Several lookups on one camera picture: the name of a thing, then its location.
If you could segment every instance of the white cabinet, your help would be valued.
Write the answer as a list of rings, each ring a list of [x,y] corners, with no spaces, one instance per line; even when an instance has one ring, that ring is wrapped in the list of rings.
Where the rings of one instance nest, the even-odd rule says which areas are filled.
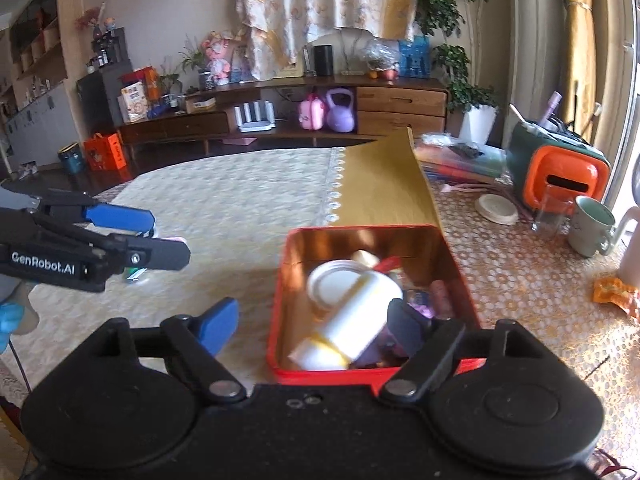
[[[18,112],[6,129],[14,149],[14,171],[18,165],[31,161],[38,166],[58,163],[58,150],[79,140],[64,84]]]

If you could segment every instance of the pink doll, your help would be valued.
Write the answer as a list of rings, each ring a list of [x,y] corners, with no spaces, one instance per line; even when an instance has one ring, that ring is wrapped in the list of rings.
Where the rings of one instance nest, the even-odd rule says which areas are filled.
[[[209,69],[216,83],[216,86],[226,85],[229,83],[229,72],[231,65],[225,59],[226,51],[229,48],[229,40],[227,38],[212,36],[211,40],[205,40],[202,43],[205,55],[209,59]]]

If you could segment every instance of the black speaker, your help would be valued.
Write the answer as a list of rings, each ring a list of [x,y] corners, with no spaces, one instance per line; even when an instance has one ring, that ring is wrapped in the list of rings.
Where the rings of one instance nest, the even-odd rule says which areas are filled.
[[[317,76],[326,77],[334,74],[334,48],[331,45],[314,47],[314,66]]]

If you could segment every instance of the white plastic bottle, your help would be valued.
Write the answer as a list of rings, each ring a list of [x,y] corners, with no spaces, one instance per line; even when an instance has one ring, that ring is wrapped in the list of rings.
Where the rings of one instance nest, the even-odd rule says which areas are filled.
[[[289,355],[303,370],[346,370],[386,324],[389,303],[402,298],[391,278],[364,272],[338,306]]]

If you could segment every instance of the glass cup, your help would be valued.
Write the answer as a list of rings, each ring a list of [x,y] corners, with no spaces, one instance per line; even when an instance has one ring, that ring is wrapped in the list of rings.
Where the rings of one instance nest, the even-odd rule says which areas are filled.
[[[547,184],[531,229],[543,240],[566,234],[564,231],[573,207],[574,197],[570,190]]]

